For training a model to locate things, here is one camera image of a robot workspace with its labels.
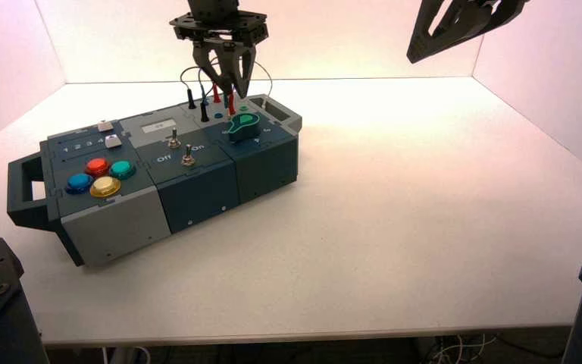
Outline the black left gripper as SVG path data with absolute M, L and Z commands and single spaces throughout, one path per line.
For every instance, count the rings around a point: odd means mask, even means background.
M 172 19 L 178 39 L 194 41 L 192 57 L 203 73 L 224 93 L 235 88 L 240 98 L 249 91 L 257 51 L 255 47 L 268 38 L 267 15 L 239 10 L 237 0 L 188 1 L 189 12 Z M 201 42 L 221 34 L 245 46 L 232 54 L 219 43 Z

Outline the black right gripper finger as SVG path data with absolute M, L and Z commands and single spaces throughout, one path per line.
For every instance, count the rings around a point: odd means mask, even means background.
M 490 5 L 493 8 L 490 19 L 485 25 L 478 27 L 478 30 L 472 30 L 468 35 L 463 36 L 459 41 L 455 42 L 455 46 L 510 23 L 521 14 L 527 1 L 479 1 L 479 3 L 481 5 Z
M 438 24 L 430 31 L 443 1 L 422 1 L 408 46 L 408 60 L 415 64 L 464 42 L 471 32 L 468 15 L 474 15 L 472 1 L 451 1 Z

